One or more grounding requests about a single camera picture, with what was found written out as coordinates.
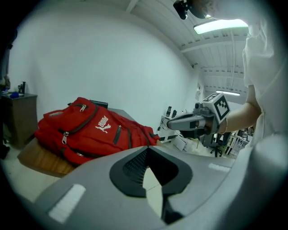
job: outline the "blue object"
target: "blue object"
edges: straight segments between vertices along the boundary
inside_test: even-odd
[[[18,97],[19,97],[18,92],[11,93],[11,95],[10,95],[10,98],[18,98]]]

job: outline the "robotic arm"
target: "robotic arm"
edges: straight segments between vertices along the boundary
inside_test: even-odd
[[[219,124],[230,112],[228,102],[223,93],[214,93],[202,102],[197,102],[192,113],[177,116],[167,122],[167,127],[179,130],[183,137],[199,138],[203,146],[214,146],[213,135],[219,130]],[[205,128],[210,120],[211,130]]]

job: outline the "zipper pull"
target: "zipper pull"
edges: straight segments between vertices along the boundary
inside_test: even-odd
[[[67,144],[67,136],[68,135],[69,135],[68,132],[63,133],[62,143],[65,144],[65,145]]]
[[[80,109],[80,112],[83,112],[85,108],[86,108],[86,105],[83,105],[82,108]]]

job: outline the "person's arm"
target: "person's arm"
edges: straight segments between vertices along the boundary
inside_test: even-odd
[[[226,132],[232,132],[240,129],[247,128],[256,123],[261,109],[256,101],[255,89],[253,85],[248,87],[248,94],[245,104],[242,108],[232,111],[227,116],[227,130]],[[223,133],[226,129],[226,120],[220,124],[218,133]]]

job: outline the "ceiling light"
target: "ceiling light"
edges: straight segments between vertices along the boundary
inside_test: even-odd
[[[248,27],[248,25],[240,19],[234,20],[215,20],[205,22],[194,26],[194,30],[197,34],[206,33],[209,31],[215,31],[226,28]]]
[[[229,94],[229,95],[234,95],[234,96],[240,96],[239,93],[233,93],[233,92],[227,92],[227,91],[220,91],[216,90],[217,93],[224,93],[224,94]]]

